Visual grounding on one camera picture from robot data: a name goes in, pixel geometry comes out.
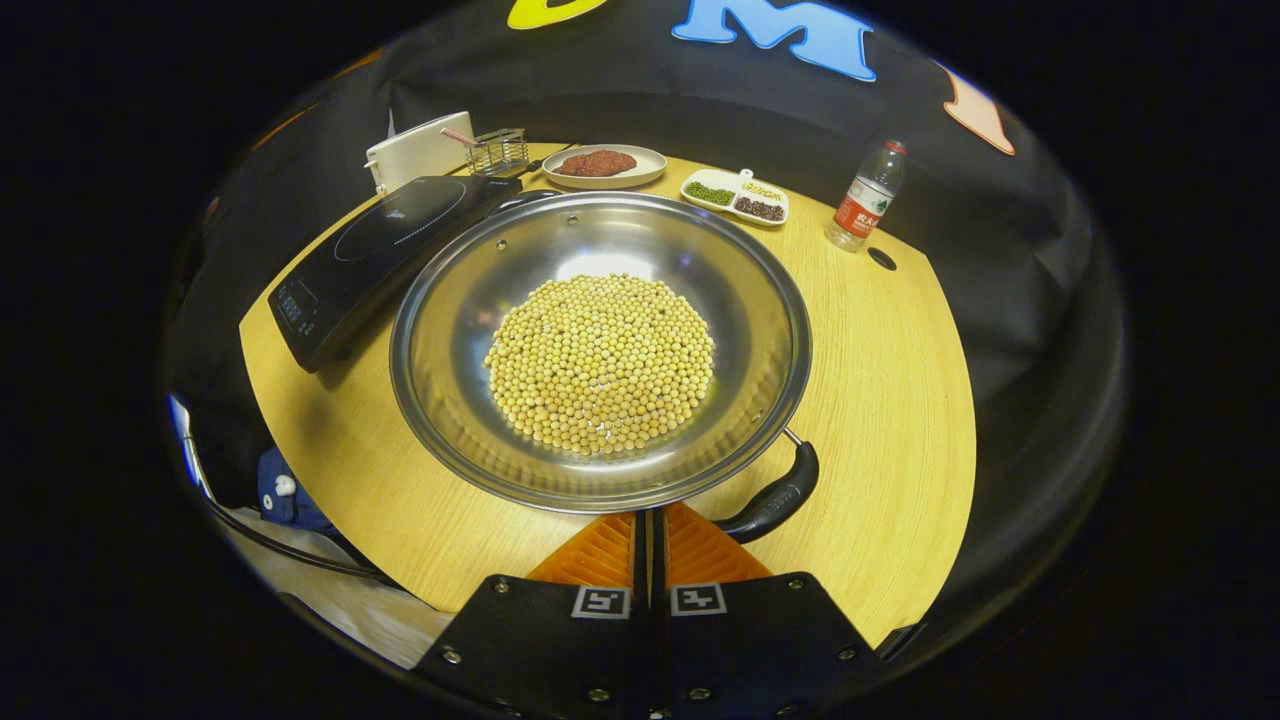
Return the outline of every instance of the black cable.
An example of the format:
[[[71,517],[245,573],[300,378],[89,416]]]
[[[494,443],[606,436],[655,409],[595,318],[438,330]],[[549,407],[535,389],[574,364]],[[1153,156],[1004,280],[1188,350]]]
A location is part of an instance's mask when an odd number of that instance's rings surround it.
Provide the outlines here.
[[[255,530],[253,528],[250,528],[244,523],[241,523],[238,519],[236,519],[234,515],[228,512],[221,505],[218,505],[212,500],[207,500],[207,502],[209,507],[214,511],[214,515],[218,515],[218,519],[221,520],[225,525],[238,532],[239,534],[247,537],[248,539],[261,544],[262,547],[266,547],[268,550],[273,550],[275,552],[279,552],[280,555],[292,557],[300,562],[305,562],[315,568],[321,568],[324,570],[332,570],[334,573],[342,573],[344,575],[355,575],[357,578],[367,578],[370,580],[392,582],[390,578],[388,578],[387,574],[384,574],[380,570],[370,570],[367,568],[347,565],[344,562],[335,562],[333,560],[329,560],[328,557],[311,555],[310,552],[303,552],[296,547],[284,544],[283,542],[264,536],[262,533]]]

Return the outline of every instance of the black handle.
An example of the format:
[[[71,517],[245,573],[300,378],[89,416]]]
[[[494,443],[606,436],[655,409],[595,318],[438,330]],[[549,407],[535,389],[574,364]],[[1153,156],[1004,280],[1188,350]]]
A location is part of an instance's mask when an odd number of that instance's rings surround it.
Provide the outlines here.
[[[739,543],[760,539],[773,532],[804,505],[818,487],[818,451],[812,442],[796,446],[796,461],[786,475],[764,486],[733,515],[716,520],[716,527]]]
[[[511,210],[512,208],[518,208],[526,202],[532,202],[534,200],[541,200],[544,197],[556,197],[559,193],[561,192],[558,190],[530,190],[527,192],[520,192],[512,195],[511,197],[490,208],[489,213],[485,214],[484,219],[488,220],[489,218],[497,215],[498,213],[504,213],[507,210]]]

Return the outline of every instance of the stainless steel wok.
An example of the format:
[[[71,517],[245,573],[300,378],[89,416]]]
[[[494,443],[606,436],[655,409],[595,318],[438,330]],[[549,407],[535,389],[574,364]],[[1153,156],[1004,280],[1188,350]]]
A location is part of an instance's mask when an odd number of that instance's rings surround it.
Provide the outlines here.
[[[783,432],[809,377],[809,318],[795,282],[763,245],[705,210],[641,193],[509,204],[445,246],[396,316],[396,397],[440,462],[524,505],[621,512],[708,489]],[[666,282],[707,320],[716,342],[707,401],[676,432],[622,455],[582,457],[525,438],[489,395],[483,360],[493,332],[548,279],[621,272]],[[815,456],[810,470],[812,491]],[[774,505],[804,500],[782,495]]]

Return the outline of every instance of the yellow letter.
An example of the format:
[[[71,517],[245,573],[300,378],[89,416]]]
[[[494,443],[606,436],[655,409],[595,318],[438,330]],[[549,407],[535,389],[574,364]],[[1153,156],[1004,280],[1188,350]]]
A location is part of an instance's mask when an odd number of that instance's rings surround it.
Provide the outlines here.
[[[573,0],[567,5],[548,8],[547,0],[516,0],[516,5],[511,8],[511,14],[507,15],[507,26],[511,29],[534,29],[590,13],[608,1]]]
[[[1014,143],[1005,137],[1005,126],[1000,122],[1000,111],[989,97],[978,92],[978,88],[969,85],[960,76],[942,68],[951,78],[951,87],[956,99],[952,102],[943,102],[942,109],[947,111],[957,123],[973,131],[974,135],[996,146],[1005,155],[1014,154]]]

